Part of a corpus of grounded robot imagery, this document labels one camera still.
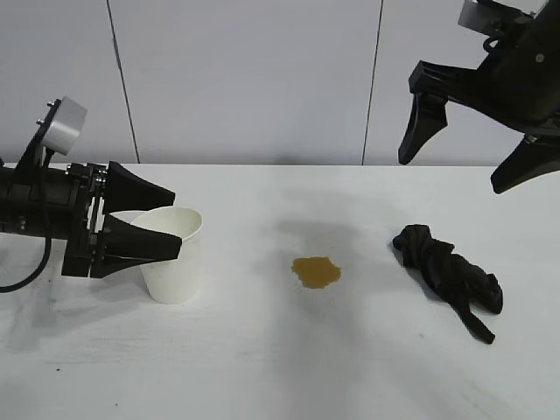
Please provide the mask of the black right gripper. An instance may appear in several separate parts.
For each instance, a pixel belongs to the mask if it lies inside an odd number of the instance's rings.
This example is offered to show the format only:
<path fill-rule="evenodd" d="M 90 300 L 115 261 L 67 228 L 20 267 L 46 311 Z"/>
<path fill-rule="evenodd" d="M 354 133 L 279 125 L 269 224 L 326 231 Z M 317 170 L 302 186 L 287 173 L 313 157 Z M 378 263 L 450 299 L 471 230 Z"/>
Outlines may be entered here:
<path fill-rule="evenodd" d="M 456 102 L 523 133 L 491 175 L 496 194 L 559 171 L 559 3 L 535 14 L 496 1 L 465 1 L 458 24 L 485 35 L 486 57 L 476 68 L 420 61 L 409 77 L 413 94 L 398 162 L 409 164 L 447 127 Z"/>

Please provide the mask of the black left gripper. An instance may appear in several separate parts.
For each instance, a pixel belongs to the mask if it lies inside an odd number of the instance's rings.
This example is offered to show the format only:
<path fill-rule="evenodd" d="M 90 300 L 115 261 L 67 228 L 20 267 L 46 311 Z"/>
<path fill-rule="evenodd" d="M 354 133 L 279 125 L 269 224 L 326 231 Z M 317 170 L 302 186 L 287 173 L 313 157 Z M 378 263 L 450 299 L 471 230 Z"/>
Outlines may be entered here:
<path fill-rule="evenodd" d="M 70 164 L 65 170 L 37 168 L 21 180 L 14 168 L 1 168 L 1 231 L 5 234 L 62 240 L 61 274 L 98 277 L 95 232 L 106 185 L 106 213 L 149 211 L 172 206 L 176 194 L 110 161 Z M 182 239 L 133 226 L 112 215 L 100 231 L 100 278 L 148 263 L 175 260 Z"/>

